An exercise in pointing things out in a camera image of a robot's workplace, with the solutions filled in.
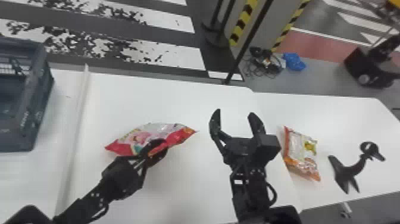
yellow and black striped pole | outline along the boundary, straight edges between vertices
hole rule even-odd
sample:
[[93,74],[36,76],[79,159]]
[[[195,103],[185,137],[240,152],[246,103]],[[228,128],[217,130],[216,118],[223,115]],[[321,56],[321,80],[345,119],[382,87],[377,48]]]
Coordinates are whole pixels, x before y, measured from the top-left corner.
[[307,6],[307,4],[310,2],[311,0],[303,0],[301,2],[300,7],[296,10],[296,12],[293,14],[290,22],[285,26],[285,28],[283,28],[282,30],[282,34],[279,36],[278,39],[276,39],[274,46],[272,47],[271,51],[272,52],[276,52],[276,50],[278,49],[280,43],[282,43],[282,41],[285,39],[286,35],[289,33],[290,28],[292,28],[292,26],[295,24],[297,18],[299,18],[299,16],[303,13],[304,8]]
[[258,4],[258,0],[247,0],[246,5],[243,8],[242,13],[237,20],[236,26],[233,29],[232,34],[229,38],[229,43],[231,46],[238,45],[239,39],[243,34],[243,30],[245,29],[246,25],[250,22],[251,14],[253,13],[255,7]]

white floor marking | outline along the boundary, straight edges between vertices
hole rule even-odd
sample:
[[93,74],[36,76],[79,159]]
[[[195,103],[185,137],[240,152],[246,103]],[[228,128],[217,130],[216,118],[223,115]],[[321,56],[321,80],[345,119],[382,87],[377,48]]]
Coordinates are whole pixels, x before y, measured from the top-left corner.
[[[19,4],[34,5],[43,7],[45,0],[31,1],[28,0],[6,0]],[[80,10],[82,14],[97,15],[106,18],[113,18],[112,9],[114,14],[120,16],[120,12],[115,10],[123,10],[123,18],[125,20],[136,20],[138,23],[147,24],[149,26],[161,27],[164,29],[178,30],[182,32],[195,33],[193,28],[192,19],[188,16],[166,13],[157,10],[150,10],[147,8],[136,7],[133,5],[126,5],[117,2],[103,1],[103,0],[68,0],[72,4],[72,8]],[[65,3],[61,1],[55,5],[56,10],[64,10]]]
[[346,0],[346,1],[353,2],[353,3],[356,3],[356,4],[360,4],[357,0]]
[[[369,20],[365,20],[363,18],[358,18],[352,15],[347,15],[345,13],[338,13],[344,20],[346,20],[348,23],[356,25],[356,26],[361,26],[361,27],[365,27],[367,29],[371,29],[371,30],[376,30],[376,31],[380,31],[380,32],[386,32],[387,30],[390,29],[390,26],[384,25],[384,24],[380,24],[380,23],[376,23],[373,21],[369,21]],[[399,32],[396,29],[393,29],[392,31],[390,31],[390,34],[395,35],[398,34]]]
[[116,58],[121,61],[159,66],[205,70],[201,51],[198,48],[176,46],[136,39],[116,39],[98,33],[75,32],[54,27],[48,31],[43,26],[31,26],[12,20],[0,19],[0,33],[6,37],[46,41],[46,49],[54,54],[76,55],[89,58]]
[[294,31],[297,31],[297,32],[301,32],[301,33],[307,33],[307,34],[311,34],[311,35],[321,36],[323,38],[334,39],[334,40],[337,40],[337,41],[343,41],[343,42],[347,42],[347,43],[354,43],[354,44],[362,45],[362,46],[371,46],[370,43],[363,43],[363,42],[360,42],[360,41],[353,41],[353,40],[349,40],[349,39],[345,39],[345,38],[340,38],[340,37],[337,37],[337,36],[327,35],[327,34],[324,34],[324,33],[317,33],[317,32],[310,31],[310,30],[304,30],[304,29],[299,29],[299,28],[295,28],[295,27],[292,27],[291,30],[294,30]]
[[159,0],[159,1],[170,2],[170,3],[177,4],[177,5],[186,5],[186,0]]
[[[370,43],[375,43],[380,38],[379,36],[371,35],[368,33],[361,33],[361,35],[363,35]],[[379,41],[378,44],[382,43],[385,40],[386,40],[386,38],[383,38],[381,41]],[[400,52],[400,47],[396,48],[395,51]]]
[[369,17],[380,18],[379,16],[375,15],[375,13],[371,12],[370,10],[366,10],[365,8],[360,8],[358,6],[346,4],[336,0],[323,0],[323,1],[329,6],[340,8],[342,10],[352,11]]
[[[215,79],[226,79],[228,73],[219,71],[208,71],[208,76]],[[242,76],[240,74],[233,74],[232,80],[243,81]]]

black pole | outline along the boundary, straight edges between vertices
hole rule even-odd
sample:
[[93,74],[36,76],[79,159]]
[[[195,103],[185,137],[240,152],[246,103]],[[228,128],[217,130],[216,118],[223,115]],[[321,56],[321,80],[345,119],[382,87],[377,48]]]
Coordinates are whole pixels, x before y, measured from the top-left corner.
[[223,81],[223,84],[228,85],[230,83],[230,80],[232,79],[233,73],[236,71],[236,68],[238,67],[239,63],[242,61],[243,56],[245,55],[247,48],[249,47],[251,41],[253,40],[258,28],[260,27],[261,23],[263,22],[263,19],[265,15],[267,14],[268,10],[271,7],[271,4],[274,0],[267,0],[265,2],[260,14],[257,17],[257,20],[255,21],[253,28],[251,29],[249,36],[247,37],[246,42],[243,44],[242,49],[240,50],[239,55],[236,58],[235,64],[232,67],[231,71],[229,72],[228,76],[226,79]]
[[232,12],[232,9],[233,9],[233,6],[235,5],[235,2],[236,2],[236,0],[230,0],[229,1],[228,7],[226,8],[226,12],[225,12],[224,18],[222,20],[221,29],[218,32],[217,37],[215,38],[216,40],[220,39],[224,35],[225,27],[226,27],[226,24],[228,23],[228,19],[229,19],[230,13]]
[[218,18],[218,15],[219,15],[219,13],[220,13],[221,6],[222,6],[222,2],[223,2],[223,1],[224,1],[224,0],[219,0],[219,1],[217,2],[217,7],[215,8],[214,14],[212,15],[212,18],[211,18],[211,23],[210,23],[211,26],[214,26],[214,25],[215,25],[215,22],[217,21],[217,18]]
[[215,10],[212,14],[212,17],[205,17],[202,21],[203,28],[210,32],[216,32],[220,30],[221,24],[217,22],[218,15],[221,11],[221,6],[224,0],[218,0],[217,5],[215,6]]

plastic basket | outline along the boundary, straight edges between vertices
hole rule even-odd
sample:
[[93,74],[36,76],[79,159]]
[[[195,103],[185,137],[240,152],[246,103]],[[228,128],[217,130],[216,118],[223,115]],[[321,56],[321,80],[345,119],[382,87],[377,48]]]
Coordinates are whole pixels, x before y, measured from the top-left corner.
[[41,43],[0,38],[0,152],[33,149],[53,83]]

snack bag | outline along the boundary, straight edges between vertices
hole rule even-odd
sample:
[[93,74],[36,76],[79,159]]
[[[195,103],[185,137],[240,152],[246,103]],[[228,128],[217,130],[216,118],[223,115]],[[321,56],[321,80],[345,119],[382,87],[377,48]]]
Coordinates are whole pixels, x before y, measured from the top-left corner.
[[285,127],[283,160],[287,168],[306,178],[321,181],[315,162],[317,141]]
[[165,139],[158,147],[151,150],[148,155],[152,156],[165,148],[181,144],[192,136],[195,131],[181,124],[148,123],[133,129],[122,138],[116,139],[105,147],[119,155],[138,155],[142,148],[152,140]]

